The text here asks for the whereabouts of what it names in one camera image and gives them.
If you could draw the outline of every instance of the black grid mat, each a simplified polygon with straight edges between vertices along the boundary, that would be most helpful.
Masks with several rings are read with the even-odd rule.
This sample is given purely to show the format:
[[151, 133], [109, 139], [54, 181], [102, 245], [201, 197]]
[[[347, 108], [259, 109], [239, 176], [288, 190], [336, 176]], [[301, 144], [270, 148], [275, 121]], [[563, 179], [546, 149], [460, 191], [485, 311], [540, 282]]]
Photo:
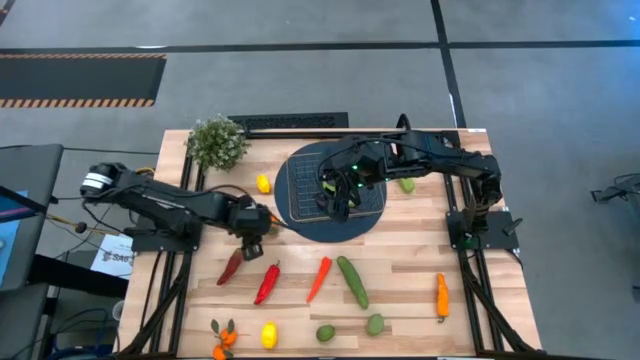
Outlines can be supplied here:
[[[318, 207], [314, 195], [320, 192], [315, 180], [322, 153], [293, 155], [287, 161], [287, 183], [289, 186], [289, 209], [291, 219], [297, 222], [326, 221], [330, 218]], [[362, 203], [352, 209], [350, 217], [367, 216], [382, 212], [384, 196], [382, 185], [371, 190], [358, 189]]]

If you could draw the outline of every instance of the leaf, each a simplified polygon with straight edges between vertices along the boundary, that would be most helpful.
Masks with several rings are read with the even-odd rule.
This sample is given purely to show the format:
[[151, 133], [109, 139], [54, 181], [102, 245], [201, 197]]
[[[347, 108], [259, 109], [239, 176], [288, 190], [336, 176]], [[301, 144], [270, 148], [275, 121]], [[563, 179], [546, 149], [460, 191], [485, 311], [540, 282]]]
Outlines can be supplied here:
[[220, 332], [220, 324], [218, 324], [216, 319], [211, 320], [211, 329], [216, 334], [218, 334]]

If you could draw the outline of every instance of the orange carrot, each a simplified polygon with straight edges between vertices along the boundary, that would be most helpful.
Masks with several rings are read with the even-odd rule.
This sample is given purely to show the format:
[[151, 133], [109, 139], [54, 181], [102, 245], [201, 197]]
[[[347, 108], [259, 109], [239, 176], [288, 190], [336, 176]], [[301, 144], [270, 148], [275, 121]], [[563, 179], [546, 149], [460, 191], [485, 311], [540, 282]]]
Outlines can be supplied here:
[[311, 292], [309, 292], [309, 296], [307, 297], [307, 303], [310, 303], [313, 300], [313, 297], [316, 296], [318, 290], [320, 290], [320, 286], [322, 286], [322, 282], [324, 278], [329, 273], [329, 269], [331, 268], [331, 259], [328, 257], [322, 258], [322, 263], [320, 263], [320, 269], [318, 270], [318, 276], [316, 276], [316, 281], [313, 282], [313, 286], [311, 287]]

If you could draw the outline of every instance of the small orange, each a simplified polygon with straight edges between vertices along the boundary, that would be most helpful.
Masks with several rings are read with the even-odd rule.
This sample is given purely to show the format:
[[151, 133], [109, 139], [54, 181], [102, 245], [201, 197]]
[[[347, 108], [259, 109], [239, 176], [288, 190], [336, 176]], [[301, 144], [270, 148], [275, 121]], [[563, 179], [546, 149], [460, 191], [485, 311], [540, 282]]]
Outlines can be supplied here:
[[231, 347], [231, 345], [233, 345], [236, 342], [236, 339], [238, 338], [238, 333], [235, 330], [233, 330], [233, 332], [229, 334], [229, 331], [227, 329], [224, 329], [220, 333], [220, 337], [222, 338], [223, 344]]
[[215, 360], [226, 360], [227, 357], [224, 355], [224, 349], [220, 345], [216, 345], [213, 348], [213, 353], [211, 354]]

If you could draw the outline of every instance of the black and orange striped mat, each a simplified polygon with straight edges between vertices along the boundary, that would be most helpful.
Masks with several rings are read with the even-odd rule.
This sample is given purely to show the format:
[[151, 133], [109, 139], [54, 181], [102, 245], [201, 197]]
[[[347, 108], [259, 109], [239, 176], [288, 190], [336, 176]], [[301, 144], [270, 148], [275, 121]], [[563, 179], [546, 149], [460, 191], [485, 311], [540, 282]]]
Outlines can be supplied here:
[[0, 55], [0, 108], [148, 107], [166, 54]]

